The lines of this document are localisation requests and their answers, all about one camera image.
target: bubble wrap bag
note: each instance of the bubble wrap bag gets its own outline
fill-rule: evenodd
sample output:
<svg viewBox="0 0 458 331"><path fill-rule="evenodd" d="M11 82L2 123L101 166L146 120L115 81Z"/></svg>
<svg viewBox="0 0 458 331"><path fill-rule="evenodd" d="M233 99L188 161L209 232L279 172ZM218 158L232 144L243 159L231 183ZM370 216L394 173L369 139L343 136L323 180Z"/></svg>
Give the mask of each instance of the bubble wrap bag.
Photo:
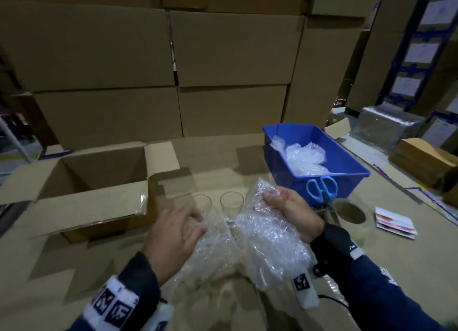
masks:
<svg viewBox="0 0 458 331"><path fill-rule="evenodd" d="M203 217L204 221L201 223L190 218L185 224L184 233L200 226L206 227L207 232L181 270L162 288L163 295L169 299L180 283L186 284L190 289L197 289L240 260L242 253L222 215L211 208Z"/></svg>
<svg viewBox="0 0 458 331"><path fill-rule="evenodd" d="M318 144L310 142L301 147L299 143L295 143L285 149L284 139L274 136L270 146L283 153L297 176L329 174L328 169L321 166L326 161L326 152Z"/></svg>
<svg viewBox="0 0 458 331"><path fill-rule="evenodd" d="M247 273L260 290L300 275L311 263L310 247L279 210L267 205L263 192L280 196L260 178L235 220L243 234Z"/></svg>

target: blue plastic bin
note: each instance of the blue plastic bin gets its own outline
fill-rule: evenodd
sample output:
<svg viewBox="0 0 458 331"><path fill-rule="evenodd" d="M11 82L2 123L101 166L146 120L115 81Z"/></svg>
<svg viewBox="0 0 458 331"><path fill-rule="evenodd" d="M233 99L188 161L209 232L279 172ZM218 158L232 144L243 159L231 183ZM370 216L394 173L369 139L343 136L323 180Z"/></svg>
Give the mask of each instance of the blue plastic bin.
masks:
<svg viewBox="0 0 458 331"><path fill-rule="evenodd" d="M326 151L326 162L323 166L329 172L345 173L332 175L337 182L338 198L347 198L363 178L370 176L370 172L363 165L315 125L285 123L264 126L263 130L265 133L264 158L275 182L277 185L296 190L310 206L318 206L319 203L308 195L306 183L319 176L295 176L286 162L286 157L270 146L275 135L283 138L287 147L295 143L303 147L310 142L321 146Z"/></svg>

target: packing tape roll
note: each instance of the packing tape roll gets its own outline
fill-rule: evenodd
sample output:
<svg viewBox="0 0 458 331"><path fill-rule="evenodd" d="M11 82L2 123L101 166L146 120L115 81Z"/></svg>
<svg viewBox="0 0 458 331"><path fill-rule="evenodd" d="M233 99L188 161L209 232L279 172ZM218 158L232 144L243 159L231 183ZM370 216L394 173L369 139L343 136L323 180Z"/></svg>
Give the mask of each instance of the packing tape roll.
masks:
<svg viewBox="0 0 458 331"><path fill-rule="evenodd" d="M334 200L332 207L336 215L327 209L325 220L347 230L352 240L361 247L373 230L370 214L345 199Z"/></svg>

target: black cable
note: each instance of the black cable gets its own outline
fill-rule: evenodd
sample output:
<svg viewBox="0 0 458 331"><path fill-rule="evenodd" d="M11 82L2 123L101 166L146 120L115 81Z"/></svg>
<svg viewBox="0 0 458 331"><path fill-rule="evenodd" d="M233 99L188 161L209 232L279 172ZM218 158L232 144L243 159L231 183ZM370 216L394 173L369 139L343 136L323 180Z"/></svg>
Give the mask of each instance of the black cable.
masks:
<svg viewBox="0 0 458 331"><path fill-rule="evenodd" d="M339 301L338 299L335 299L334 297L331 297L331 296L328 296L328 295L318 295L318 298L319 299L330 299L330 300L333 300L333 301L337 302L339 305L343 305L347 310L349 310L348 306L345 303Z"/></svg>

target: hand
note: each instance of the hand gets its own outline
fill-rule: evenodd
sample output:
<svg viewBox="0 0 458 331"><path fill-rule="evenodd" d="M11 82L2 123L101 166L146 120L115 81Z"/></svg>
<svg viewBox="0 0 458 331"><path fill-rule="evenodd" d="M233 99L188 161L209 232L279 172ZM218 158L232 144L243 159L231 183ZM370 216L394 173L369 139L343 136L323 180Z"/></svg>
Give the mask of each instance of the hand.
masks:
<svg viewBox="0 0 458 331"><path fill-rule="evenodd" d="M310 244L323 233L324 220L307 204L296 191L277 186L281 197L264 193L262 197L269 206L282 211L288 222L293 224L299 232L302 242Z"/></svg>
<svg viewBox="0 0 458 331"><path fill-rule="evenodd" d="M199 239L207 231L205 228L195 228L186 239L183 239L183 226L188 217L198 222L203 220L195 208L165 209L152 226L141 250L156 274L159 286L178 273L194 252Z"/></svg>

